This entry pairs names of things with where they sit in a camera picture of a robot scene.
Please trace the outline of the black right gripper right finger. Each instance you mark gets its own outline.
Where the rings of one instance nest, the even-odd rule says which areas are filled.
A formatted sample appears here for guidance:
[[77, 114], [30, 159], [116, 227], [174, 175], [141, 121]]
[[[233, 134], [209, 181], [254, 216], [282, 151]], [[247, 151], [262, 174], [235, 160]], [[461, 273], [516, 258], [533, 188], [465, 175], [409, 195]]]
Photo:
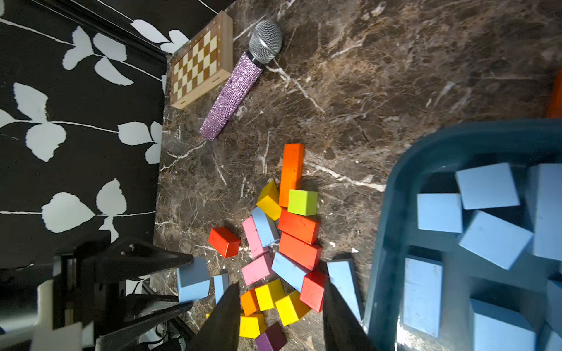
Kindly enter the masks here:
[[326, 350], [376, 350], [330, 280], [324, 285], [323, 337]]

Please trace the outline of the light blue thin block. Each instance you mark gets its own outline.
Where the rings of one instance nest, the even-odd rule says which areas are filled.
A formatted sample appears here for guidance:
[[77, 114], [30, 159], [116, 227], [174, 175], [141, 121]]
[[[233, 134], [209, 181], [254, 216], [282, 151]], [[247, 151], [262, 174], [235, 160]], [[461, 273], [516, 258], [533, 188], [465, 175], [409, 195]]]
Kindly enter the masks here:
[[405, 259], [402, 322], [439, 337], [443, 265], [436, 260], [409, 255]]

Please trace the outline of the light blue angled block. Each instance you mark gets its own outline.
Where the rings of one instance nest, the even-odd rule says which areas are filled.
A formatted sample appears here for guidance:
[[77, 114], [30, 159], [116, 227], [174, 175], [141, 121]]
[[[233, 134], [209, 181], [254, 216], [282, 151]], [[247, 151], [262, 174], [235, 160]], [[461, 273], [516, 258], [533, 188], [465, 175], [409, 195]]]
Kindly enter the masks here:
[[262, 247], [270, 247], [272, 244], [277, 243], [280, 239], [280, 235], [275, 227], [275, 222], [259, 207], [254, 208], [251, 214]]

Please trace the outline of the light blue small cube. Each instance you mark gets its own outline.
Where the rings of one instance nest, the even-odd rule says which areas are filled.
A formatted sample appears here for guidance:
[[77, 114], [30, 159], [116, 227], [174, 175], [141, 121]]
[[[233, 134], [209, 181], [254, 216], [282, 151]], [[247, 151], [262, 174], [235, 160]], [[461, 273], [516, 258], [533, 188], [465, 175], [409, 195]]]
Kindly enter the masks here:
[[537, 334], [521, 313], [470, 300], [473, 350], [535, 350]]

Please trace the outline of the light blue cube top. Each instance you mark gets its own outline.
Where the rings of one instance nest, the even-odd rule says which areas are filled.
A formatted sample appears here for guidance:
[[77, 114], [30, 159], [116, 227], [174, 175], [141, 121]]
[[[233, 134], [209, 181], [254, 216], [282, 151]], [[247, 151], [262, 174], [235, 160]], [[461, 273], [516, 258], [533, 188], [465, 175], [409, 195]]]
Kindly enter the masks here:
[[455, 179], [465, 210], [520, 205], [512, 169], [506, 162], [457, 171]]

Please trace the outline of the light blue long block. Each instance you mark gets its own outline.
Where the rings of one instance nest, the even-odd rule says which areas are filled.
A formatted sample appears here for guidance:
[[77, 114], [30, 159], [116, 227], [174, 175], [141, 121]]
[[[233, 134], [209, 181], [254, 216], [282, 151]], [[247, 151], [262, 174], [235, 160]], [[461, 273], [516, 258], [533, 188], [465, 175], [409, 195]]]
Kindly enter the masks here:
[[547, 283], [547, 312], [536, 350], [561, 350], [561, 282], [556, 280]]

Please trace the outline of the small red cube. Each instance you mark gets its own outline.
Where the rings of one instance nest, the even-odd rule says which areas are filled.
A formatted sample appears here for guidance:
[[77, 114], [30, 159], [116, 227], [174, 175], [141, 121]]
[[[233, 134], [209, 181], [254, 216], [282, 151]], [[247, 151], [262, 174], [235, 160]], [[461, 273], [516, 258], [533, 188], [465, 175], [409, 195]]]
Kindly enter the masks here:
[[312, 271], [304, 277], [301, 287], [300, 300], [318, 313], [323, 309], [326, 279], [325, 274]]

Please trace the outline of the yellow cube lower centre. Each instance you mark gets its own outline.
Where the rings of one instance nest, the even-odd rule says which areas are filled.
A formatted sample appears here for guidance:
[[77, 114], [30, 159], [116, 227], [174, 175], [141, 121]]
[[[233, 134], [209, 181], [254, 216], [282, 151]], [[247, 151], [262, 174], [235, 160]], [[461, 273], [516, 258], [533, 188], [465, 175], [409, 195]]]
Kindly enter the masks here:
[[310, 307], [301, 301], [300, 293], [296, 290], [276, 301], [275, 306], [283, 326], [300, 321], [310, 311]]

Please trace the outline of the yellow cube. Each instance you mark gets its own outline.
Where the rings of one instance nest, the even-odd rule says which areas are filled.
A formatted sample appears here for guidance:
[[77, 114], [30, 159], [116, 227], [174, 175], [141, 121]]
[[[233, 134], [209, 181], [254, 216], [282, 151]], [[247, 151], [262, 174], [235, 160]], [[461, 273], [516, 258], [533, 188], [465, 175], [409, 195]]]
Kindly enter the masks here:
[[310, 307], [301, 301], [300, 293], [296, 290], [276, 301], [275, 306], [283, 326], [300, 321], [310, 311]]
[[276, 302], [285, 297], [280, 279], [275, 279], [255, 289], [259, 309], [263, 311], [276, 308]]

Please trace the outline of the pink block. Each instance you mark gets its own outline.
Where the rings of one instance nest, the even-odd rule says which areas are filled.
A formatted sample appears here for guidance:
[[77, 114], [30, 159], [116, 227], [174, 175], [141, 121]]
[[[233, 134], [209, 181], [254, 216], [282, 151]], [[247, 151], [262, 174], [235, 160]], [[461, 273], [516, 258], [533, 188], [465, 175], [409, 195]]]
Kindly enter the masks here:
[[244, 282], [250, 286], [263, 278], [267, 278], [273, 274], [272, 257], [266, 252], [246, 265], [241, 270]]
[[262, 243], [261, 243], [258, 231], [256, 229], [256, 225], [254, 223], [254, 220], [253, 220], [252, 216], [250, 216], [246, 220], [244, 220], [244, 222], [242, 223], [242, 226], [244, 228], [244, 233], [246, 235], [247, 242], [248, 242], [249, 247], [250, 247], [250, 254], [252, 256], [252, 259], [256, 259], [256, 258], [262, 256], [262, 254], [265, 254], [266, 252], [269, 251], [267, 248], [264, 248]]

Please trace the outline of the red block left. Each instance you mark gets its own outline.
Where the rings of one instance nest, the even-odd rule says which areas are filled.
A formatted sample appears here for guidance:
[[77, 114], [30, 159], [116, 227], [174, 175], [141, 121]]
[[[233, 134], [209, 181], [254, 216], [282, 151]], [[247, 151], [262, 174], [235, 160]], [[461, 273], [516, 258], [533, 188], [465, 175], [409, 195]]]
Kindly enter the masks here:
[[239, 253], [241, 239], [226, 227], [212, 228], [209, 243], [224, 258], [235, 257]]

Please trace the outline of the pink block upper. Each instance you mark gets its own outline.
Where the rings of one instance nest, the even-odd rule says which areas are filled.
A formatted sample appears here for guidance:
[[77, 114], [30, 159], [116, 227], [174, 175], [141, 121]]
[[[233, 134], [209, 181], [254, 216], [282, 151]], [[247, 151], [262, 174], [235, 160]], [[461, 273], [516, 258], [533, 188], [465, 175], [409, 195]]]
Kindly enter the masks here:
[[269, 251], [267, 248], [264, 248], [262, 243], [261, 243], [258, 231], [256, 229], [256, 225], [254, 223], [254, 220], [253, 220], [252, 216], [250, 216], [246, 220], [244, 220], [244, 222], [242, 223], [242, 226], [244, 228], [244, 233], [246, 235], [247, 242], [248, 242], [249, 247], [250, 247], [250, 254], [252, 256], [252, 259], [256, 259], [256, 258], [262, 256], [262, 254], [265, 254], [266, 252]]

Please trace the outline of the lime green cube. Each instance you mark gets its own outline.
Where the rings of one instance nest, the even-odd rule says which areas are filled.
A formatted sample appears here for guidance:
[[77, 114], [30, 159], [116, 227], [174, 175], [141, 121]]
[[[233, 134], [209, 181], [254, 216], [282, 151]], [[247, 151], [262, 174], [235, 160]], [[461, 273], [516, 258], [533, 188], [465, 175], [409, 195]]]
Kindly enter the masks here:
[[316, 191], [290, 190], [288, 212], [302, 216], [313, 216], [318, 210], [318, 193]]

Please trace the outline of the purple glitter microphone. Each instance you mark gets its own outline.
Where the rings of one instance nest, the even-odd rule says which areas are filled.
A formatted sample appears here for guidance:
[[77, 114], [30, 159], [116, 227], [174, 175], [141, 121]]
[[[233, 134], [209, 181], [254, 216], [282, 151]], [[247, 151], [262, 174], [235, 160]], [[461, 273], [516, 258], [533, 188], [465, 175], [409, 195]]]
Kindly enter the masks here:
[[272, 20], [253, 29], [248, 50], [241, 55], [212, 109], [200, 128], [201, 136], [214, 140], [234, 115], [243, 99], [282, 48], [282, 32]]

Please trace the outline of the small orange cube right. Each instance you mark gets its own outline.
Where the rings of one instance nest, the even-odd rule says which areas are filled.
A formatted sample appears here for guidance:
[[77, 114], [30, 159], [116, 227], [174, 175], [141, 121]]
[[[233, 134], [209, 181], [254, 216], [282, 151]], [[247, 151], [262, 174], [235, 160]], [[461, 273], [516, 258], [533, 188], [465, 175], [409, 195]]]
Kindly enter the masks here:
[[549, 119], [562, 117], [562, 71], [559, 70], [553, 85], [553, 93], [546, 114]]

